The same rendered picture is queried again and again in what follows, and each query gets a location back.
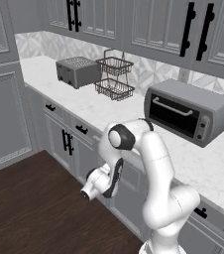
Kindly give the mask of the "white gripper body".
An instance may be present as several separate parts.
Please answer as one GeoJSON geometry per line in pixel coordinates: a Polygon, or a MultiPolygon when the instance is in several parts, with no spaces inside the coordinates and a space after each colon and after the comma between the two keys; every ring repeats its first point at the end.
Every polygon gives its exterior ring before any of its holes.
{"type": "Polygon", "coordinates": [[[80,193],[87,200],[93,200],[94,198],[96,198],[96,192],[93,184],[85,184],[80,190],[80,193]]]}

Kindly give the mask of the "grey drawer front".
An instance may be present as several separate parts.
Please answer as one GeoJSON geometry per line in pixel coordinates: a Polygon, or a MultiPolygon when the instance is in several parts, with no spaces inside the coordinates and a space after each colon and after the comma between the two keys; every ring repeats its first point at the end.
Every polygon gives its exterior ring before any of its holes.
{"type": "Polygon", "coordinates": [[[54,118],[56,118],[57,120],[63,122],[64,121],[64,116],[63,116],[63,110],[60,106],[58,106],[55,102],[53,102],[50,99],[47,98],[43,98],[43,108],[45,110],[46,113],[48,113],[50,116],[53,116],[54,118]],[[52,105],[52,107],[55,107],[56,110],[55,111],[50,111],[46,108],[46,104],[47,105],[52,105]]]}
{"type": "Polygon", "coordinates": [[[148,181],[140,157],[134,152],[123,152],[124,168],[122,181],[134,191],[145,192],[148,181]]]}
{"type": "Polygon", "coordinates": [[[224,238],[224,214],[202,200],[197,208],[202,209],[203,207],[206,208],[207,218],[202,218],[195,212],[192,213],[192,216],[224,238]]]}
{"type": "Polygon", "coordinates": [[[101,138],[101,135],[99,132],[97,132],[90,124],[86,123],[84,120],[81,120],[79,118],[76,118],[74,116],[71,116],[70,117],[70,122],[71,122],[71,126],[72,126],[72,129],[79,135],[81,136],[82,138],[84,138],[85,140],[88,140],[90,142],[99,142],[100,141],[100,138],[101,138]],[[87,134],[83,134],[81,133],[80,131],[78,131],[76,128],[75,128],[75,125],[82,125],[84,129],[88,129],[88,132],[87,134]]]}

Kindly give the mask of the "grey lower cupboard door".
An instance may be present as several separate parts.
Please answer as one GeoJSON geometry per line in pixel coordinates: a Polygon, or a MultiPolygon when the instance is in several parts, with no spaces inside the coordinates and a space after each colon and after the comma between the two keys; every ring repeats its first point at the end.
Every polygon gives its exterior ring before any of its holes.
{"type": "Polygon", "coordinates": [[[186,254],[224,254],[224,240],[192,217],[180,231],[178,242],[186,254]]]}
{"type": "Polygon", "coordinates": [[[98,166],[97,143],[87,141],[73,134],[74,153],[76,155],[75,175],[84,184],[86,175],[98,166]]]}
{"type": "Polygon", "coordinates": [[[110,199],[109,208],[137,237],[143,238],[145,222],[142,208],[145,195],[137,190],[120,185],[117,194],[110,199]]]}
{"type": "Polygon", "coordinates": [[[65,141],[66,141],[66,126],[59,120],[55,119],[53,116],[50,116],[48,113],[45,114],[45,117],[46,117],[46,122],[48,127],[52,155],[69,172],[71,172],[68,147],[67,147],[67,151],[65,151],[63,148],[62,135],[61,135],[61,130],[64,129],[65,141]]]}

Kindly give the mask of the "grey toaster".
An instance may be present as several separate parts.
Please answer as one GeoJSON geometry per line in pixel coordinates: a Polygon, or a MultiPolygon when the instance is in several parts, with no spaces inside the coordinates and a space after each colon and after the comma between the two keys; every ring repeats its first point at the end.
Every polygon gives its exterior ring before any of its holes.
{"type": "Polygon", "coordinates": [[[74,57],[56,62],[57,79],[75,89],[101,80],[100,64],[85,57],[74,57]]]}

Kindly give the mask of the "grey toaster oven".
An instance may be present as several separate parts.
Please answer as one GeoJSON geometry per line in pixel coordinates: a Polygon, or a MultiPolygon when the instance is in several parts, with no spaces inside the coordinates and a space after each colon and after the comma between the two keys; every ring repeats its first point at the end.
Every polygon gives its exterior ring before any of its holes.
{"type": "Polygon", "coordinates": [[[148,88],[144,112],[149,121],[201,148],[224,131],[224,95],[173,79],[148,88]]]}

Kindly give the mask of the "grey upper cabinet door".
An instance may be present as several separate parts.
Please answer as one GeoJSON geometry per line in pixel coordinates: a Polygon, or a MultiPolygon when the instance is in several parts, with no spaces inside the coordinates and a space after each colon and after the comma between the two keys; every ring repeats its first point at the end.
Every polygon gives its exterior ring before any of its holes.
{"type": "Polygon", "coordinates": [[[79,0],[77,37],[84,42],[122,49],[124,0],[79,0]]]}
{"type": "Polygon", "coordinates": [[[125,0],[123,51],[147,59],[188,67],[193,40],[185,57],[180,47],[191,0],[125,0]]]}
{"type": "Polygon", "coordinates": [[[199,41],[209,3],[214,4],[213,12],[215,13],[215,18],[210,23],[207,34],[207,51],[203,54],[200,62],[195,58],[193,69],[224,78],[224,0],[205,0],[205,6],[201,11],[201,23],[198,32],[199,41]]]}
{"type": "Polygon", "coordinates": [[[48,19],[51,31],[72,31],[70,0],[47,0],[48,19]]]}

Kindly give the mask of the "white wall outlet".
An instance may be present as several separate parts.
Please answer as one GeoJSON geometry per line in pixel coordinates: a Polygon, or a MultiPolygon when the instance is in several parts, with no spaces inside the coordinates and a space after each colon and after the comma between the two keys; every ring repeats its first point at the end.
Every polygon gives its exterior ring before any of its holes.
{"type": "Polygon", "coordinates": [[[178,80],[181,81],[181,82],[187,82],[188,81],[188,75],[189,75],[189,70],[182,67],[179,70],[178,80]]]}

